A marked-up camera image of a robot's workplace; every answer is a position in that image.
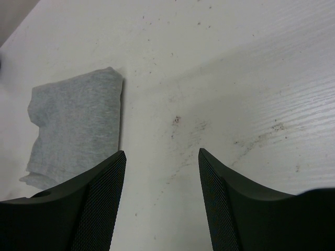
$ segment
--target folded gray fabric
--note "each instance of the folded gray fabric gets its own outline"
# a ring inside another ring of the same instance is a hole
[[[20,181],[48,189],[117,152],[122,80],[109,67],[33,88],[28,114],[39,135]]]

